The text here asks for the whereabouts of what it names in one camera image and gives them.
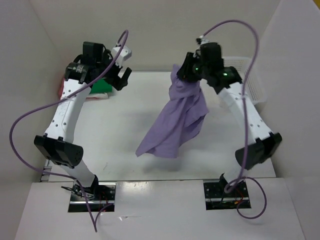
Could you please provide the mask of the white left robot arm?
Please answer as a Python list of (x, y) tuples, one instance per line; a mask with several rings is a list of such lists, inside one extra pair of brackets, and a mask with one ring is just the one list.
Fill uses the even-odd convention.
[(83, 161), (83, 148), (73, 143), (75, 127), (83, 104), (91, 92), (90, 83), (101, 76), (102, 80), (120, 91), (127, 86), (132, 70), (128, 67), (123, 76), (119, 76), (119, 73), (124, 61), (131, 56), (132, 51), (127, 46), (117, 44), (109, 50), (102, 43), (85, 41), (82, 54), (65, 69), (60, 97), (63, 102), (58, 104), (44, 134), (34, 138), (34, 145), (47, 160), (79, 181), (70, 191), (88, 200), (96, 199), (101, 189), (98, 177)]

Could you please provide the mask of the red t shirt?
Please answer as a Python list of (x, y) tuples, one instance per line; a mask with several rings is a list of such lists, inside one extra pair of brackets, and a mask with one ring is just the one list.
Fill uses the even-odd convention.
[[(61, 98), (62, 94), (63, 94), (63, 89), (64, 89), (64, 81), (65, 81), (65, 78), (63, 77), (62, 80), (61, 80), (61, 85), (60, 85), (60, 88), (57, 92), (57, 95), (59, 98)], [(102, 97), (98, 96), (98, 94), (89, 94), (87, 96), (87, 99), (101, 99)]]

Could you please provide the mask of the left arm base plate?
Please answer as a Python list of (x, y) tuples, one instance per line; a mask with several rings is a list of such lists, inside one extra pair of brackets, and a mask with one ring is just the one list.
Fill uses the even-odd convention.
[[(87, 194), (88, 205), (93, 213), (114, 212), (115, 211), (115, 197), (116, 197), (115, 182), (99, 182), (98, 195)], [(80, 187), (74, 184), (72, 187), (62, 186), (62, 189), (70, 193), (69, 213), (84, 213), (88, 212), (84, 194)]]

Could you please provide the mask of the purple t shirt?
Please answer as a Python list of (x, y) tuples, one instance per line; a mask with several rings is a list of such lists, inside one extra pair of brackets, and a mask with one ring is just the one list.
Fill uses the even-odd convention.
[(158, 158), (176, 159), (179, 148), (201, 131), (209, 110), (200, 82), (180, 80), (179, 69), (177, 64), (172, 66), (169, 101), (138, 146), (137, 157), (152, 154)]

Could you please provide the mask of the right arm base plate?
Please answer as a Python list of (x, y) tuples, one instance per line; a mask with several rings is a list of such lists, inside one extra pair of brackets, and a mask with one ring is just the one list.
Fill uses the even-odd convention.
[(224, 192), (218, 180), (204, 181), (203, 189), (207, 211), (233, 210), (238, 204), (240, 204), (239, 209), (251, 208), (247, 185), (244, 181), (230, 193)]

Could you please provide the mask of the cream white t shirt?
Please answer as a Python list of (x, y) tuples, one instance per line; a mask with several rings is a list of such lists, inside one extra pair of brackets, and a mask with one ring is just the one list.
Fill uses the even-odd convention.
[(114, 92), (103, 92), (103, 93), (90, 93), (86, 98), (87, 99), (108, 99), (112, 97)]

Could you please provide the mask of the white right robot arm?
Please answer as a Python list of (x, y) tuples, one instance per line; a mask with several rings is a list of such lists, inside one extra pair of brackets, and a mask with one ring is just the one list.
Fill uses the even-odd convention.
[(234, 154), (235, 167), (219, 179), (220, 193), (229, 197), (236, 192), (237, 184), (245, 179), (248, 171), (272, 157), (282, 142), (282, 136), (262, 120), (246, 93), (241, 75), (234, 66), (225, 66), (218, 43), (200, 43), (195, 52), (188, 52), (177, 76), (189, 83), (206, 80), (244, 130), (244, 147)]

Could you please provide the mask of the green t shirt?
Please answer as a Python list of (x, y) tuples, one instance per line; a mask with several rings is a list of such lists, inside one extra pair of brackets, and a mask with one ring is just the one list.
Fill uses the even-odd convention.
[(113, 87), (108, 84), (104, 78), (99, 79), (92, 85), (90, 95), (112, 93)]

